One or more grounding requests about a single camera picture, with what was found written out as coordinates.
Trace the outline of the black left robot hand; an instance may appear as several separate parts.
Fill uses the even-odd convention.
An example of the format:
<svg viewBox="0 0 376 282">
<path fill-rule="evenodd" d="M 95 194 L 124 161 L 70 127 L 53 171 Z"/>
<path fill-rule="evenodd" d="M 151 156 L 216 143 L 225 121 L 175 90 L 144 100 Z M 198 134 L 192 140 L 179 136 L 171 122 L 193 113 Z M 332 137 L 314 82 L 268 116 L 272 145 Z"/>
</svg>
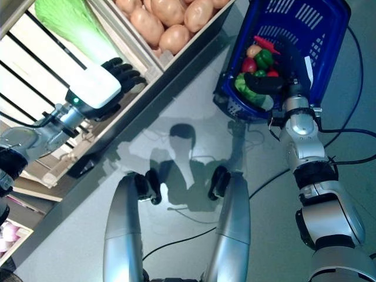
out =
<svg viewBox="0 0 376 282">
<path fill-rule="evenodd" d="M 90 65 L 71 83 L 65 100 L 84 118 L 106 120 L 120 109 L 125 94 L 146 79 L 129 63 L 113 58 L 102 65 Z"/>
</svg>

